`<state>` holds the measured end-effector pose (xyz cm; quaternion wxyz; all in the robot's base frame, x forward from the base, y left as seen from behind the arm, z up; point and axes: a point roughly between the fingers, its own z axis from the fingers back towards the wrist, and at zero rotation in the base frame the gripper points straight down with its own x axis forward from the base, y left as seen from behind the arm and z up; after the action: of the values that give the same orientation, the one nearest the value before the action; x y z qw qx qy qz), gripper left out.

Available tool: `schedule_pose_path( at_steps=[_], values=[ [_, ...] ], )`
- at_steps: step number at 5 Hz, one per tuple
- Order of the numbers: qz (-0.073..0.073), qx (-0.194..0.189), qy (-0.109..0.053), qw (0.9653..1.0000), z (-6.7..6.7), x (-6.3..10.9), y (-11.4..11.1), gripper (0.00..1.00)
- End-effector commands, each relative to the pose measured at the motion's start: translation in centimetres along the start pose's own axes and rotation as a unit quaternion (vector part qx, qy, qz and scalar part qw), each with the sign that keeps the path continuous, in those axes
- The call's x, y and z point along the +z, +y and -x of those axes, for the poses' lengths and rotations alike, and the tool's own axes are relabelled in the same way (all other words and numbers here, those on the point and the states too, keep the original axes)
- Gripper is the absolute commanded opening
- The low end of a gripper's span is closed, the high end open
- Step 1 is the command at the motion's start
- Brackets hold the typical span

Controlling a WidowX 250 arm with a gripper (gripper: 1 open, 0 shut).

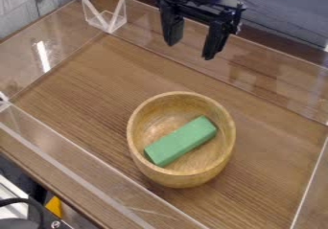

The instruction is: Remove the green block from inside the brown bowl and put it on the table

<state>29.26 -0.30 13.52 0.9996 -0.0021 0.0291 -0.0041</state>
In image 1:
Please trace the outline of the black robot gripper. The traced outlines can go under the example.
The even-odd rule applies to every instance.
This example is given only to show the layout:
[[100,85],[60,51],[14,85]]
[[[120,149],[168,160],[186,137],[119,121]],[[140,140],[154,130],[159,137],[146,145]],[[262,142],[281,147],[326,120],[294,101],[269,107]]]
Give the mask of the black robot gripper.
[[246,10],[243,3],[238,0],[158,0],[158,7],[163,40],[168,46],[175,45],[183,37],[184,17],[204,24],[214,20],[208,25],[202,48],[202,57],[212,59],[223,49],[231,25],[239,24]]

